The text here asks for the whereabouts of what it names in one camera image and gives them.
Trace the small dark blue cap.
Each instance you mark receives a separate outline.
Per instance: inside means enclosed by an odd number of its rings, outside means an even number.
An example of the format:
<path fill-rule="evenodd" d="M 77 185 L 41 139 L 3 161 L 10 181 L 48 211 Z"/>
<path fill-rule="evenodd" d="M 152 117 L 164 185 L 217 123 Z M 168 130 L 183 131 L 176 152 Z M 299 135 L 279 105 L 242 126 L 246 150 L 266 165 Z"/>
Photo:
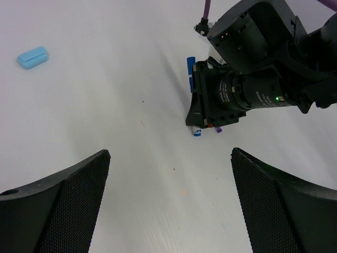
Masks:
<path fill-rule="evenodd" d="M 195 64 L 195 57 L 194 56 L 190 56 L 186 58 L 186 63 L 187 63 L 187 72 L 188 75 L 192 75 L 193 73 L 193 65 Z"/>

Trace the light blue pen cap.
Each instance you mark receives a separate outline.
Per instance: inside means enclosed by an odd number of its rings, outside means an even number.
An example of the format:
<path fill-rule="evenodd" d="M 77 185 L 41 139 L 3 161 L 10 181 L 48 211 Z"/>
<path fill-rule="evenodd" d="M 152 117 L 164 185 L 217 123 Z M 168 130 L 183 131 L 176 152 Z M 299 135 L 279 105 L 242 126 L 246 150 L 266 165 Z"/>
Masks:
<path fill-rule="evenodd" d="M 47 49 L 43 46 L 39 46 L 32 50 L 29 50 L 25 53 L 20 54 L 16 61 L 20 67 L 25 70 L 32 69 L 41 63 L 44 63 L 48 60 Z"/>

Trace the white marker pen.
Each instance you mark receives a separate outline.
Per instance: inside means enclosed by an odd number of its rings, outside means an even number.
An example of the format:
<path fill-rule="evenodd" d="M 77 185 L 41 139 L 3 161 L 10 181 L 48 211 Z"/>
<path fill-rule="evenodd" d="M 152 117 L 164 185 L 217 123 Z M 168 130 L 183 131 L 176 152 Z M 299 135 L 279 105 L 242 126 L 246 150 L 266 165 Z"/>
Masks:
<path fill-rule="evenodd" d="M 192 98 L 191 98 L 191 106 L 186 116 L 186 125 L 191 127 L 192 134 L 194 137 L 200 137 L 202 135 L 202 130 L 198 126 L 193 125 L 190 119 L 192 117 L 191 116 L 192 113 L 195 111 L 195 106 L 197 102 L 196 97 L 194 96 L 194 93 L 193 93 L 193 75 L 192 74 L 189 74 L 189 84 L 190 84 Z"/>

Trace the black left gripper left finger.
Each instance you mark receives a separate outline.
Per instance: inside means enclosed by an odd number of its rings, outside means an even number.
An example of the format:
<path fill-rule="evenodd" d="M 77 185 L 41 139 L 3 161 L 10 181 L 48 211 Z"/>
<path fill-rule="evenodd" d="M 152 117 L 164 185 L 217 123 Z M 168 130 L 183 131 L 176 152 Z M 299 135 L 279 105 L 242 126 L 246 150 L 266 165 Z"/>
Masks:
<path fill-rule="evenodd" d="M 101 150 L 1 193 L 1 252 L 88 252 L 111 156 Z"/>

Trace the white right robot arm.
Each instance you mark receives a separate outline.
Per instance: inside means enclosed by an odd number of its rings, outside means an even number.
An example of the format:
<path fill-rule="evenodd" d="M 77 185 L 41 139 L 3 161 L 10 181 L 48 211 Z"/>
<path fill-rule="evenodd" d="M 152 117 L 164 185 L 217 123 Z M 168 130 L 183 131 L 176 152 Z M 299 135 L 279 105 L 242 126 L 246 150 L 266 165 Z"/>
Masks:
<path fill-rule="evenodd" d="M 194 29 L 217 56 L 189 66 L 188 127 L 235 124 L 254 109 L 306 114 L 336 103 L 336 16 L 307 33 L 285 1 L 240 1 L 212 25 L 210 6 Z"/>

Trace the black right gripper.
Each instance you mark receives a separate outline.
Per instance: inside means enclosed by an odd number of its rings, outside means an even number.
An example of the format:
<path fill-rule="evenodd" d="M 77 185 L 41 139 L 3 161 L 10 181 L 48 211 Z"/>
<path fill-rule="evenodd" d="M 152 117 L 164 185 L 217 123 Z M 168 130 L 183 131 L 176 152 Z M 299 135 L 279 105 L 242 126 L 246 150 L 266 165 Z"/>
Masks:
<path fill-rule="evenodd" d="M 196 97 L 195 111 L 191 123 L 200 129 L 224 127 L 239 122 L 246 110 L 234 103 L 225 102 L 227 96 L 221 92 L 232 92 L 233 72 L 228 66 L 213 66 L 209 61 L 198 61 L 193 65 L 193 93 Z"/>

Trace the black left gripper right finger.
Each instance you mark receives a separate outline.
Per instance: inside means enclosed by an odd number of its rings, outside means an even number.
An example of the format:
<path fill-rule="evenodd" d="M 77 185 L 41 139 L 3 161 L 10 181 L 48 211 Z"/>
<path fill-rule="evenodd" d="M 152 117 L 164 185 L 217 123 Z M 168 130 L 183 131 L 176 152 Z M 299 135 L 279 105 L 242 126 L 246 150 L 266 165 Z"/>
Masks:
<path fill-rule="evenodd" d="M 231 164 L 253 252 L 336 252 L 336 190 L 239 148 Z"/>

